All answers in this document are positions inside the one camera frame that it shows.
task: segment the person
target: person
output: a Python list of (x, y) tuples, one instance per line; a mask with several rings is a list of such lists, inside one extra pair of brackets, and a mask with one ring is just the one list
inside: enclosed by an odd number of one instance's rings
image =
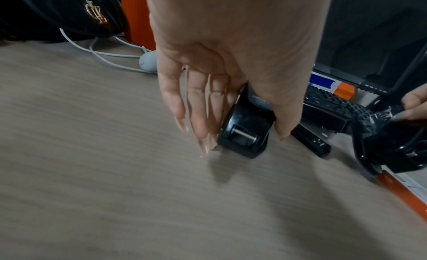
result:
[[(184, 133), (188, 110), (202, 154), (215, 147), (223, 119), (247, 82), (271, 105), (279, 137), (290, 135), (301, 119), (330, 2), (148, 0), (163, 100)], [(425, 116), (426, 100), (426, 87), (407, 95), (407, 111), (396, 121)]]

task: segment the keyboard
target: keyboard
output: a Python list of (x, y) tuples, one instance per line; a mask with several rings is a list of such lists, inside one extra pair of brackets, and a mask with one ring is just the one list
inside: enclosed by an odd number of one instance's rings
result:
[(310, 85), (304, 99), (302, 120), (335, 133), (350, 134), (353, 116), (364, 118), (370, 114), (372, 111), (359, 104)]

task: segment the desk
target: desk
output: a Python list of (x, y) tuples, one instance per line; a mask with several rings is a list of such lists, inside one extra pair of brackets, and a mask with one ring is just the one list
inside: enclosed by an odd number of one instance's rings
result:
[(427, 224), (345, 136), (326, 160), (275, 136), (255, 160), (201, 158), (156, 76), (67, 43), (0, 53), (1, 259), (426, 259)]

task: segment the monitor screen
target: monitor screen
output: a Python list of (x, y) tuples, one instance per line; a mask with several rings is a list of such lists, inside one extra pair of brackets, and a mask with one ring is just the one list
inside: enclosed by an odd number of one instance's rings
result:
[(314, 71), (377, 94), (427, 51), (427, 0), (332, 0)]

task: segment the gold logo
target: gold logo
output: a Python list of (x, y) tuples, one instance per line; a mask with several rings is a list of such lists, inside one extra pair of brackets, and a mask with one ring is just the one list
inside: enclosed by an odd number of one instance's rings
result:
[(108, 20), (101, 13), (101, 7), (93, 5), (93, 2), (89, 0), (86, 1), (85, 7), (89, 16), (99, 22), (99, 24), (108, 24)]

